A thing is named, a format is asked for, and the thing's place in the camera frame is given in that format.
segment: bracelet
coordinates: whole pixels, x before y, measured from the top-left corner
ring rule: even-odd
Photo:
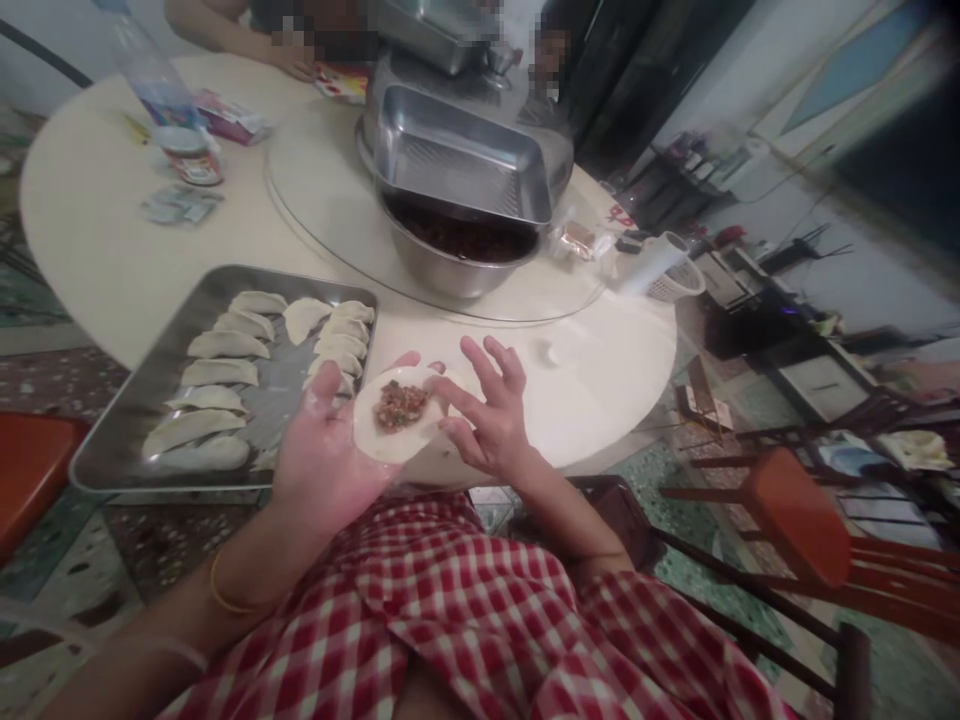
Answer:
[[[220,553],[223,551],[223,547],[217,550],[217,554],[213,556],[213,565],[210,566],[210,594],[213,596],[213,599],[217,601],[217,605],[222,607],[229,613],[234,615],[253,615],[254,613],[260,612],[262,608],[258,607],[241,607],[239,605],[234,605],[223,599],[223,595],[220,594],[220,591],[217,590],[217,563],[220,562]]]

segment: plastic bottle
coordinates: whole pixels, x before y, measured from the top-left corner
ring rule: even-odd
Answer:
[[[180,73],[133,19],[127,0],[94,0],[103,11],[113,58],[133,92],[157,125],[204,126],[193,95]]]

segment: white basket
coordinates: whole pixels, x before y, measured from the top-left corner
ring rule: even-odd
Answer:
[[[661,302],[676,302],[682,297],[699,295],[707,289],[703,273],[693,260],[685,258],[654,281],[647,295]]]

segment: red checkered cloth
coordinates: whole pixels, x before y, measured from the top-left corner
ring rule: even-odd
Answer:
[[[385,718],[416,653],[478,718],[792,718],[715,625],[631,572],[574,590],[464,496],[378,503],[171,718]]]

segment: jar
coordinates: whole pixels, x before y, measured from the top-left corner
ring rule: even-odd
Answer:
[[[204,187],[223,182],[220,161],[199,131],[165,125],[153,129],[153,141],[184,182]]]

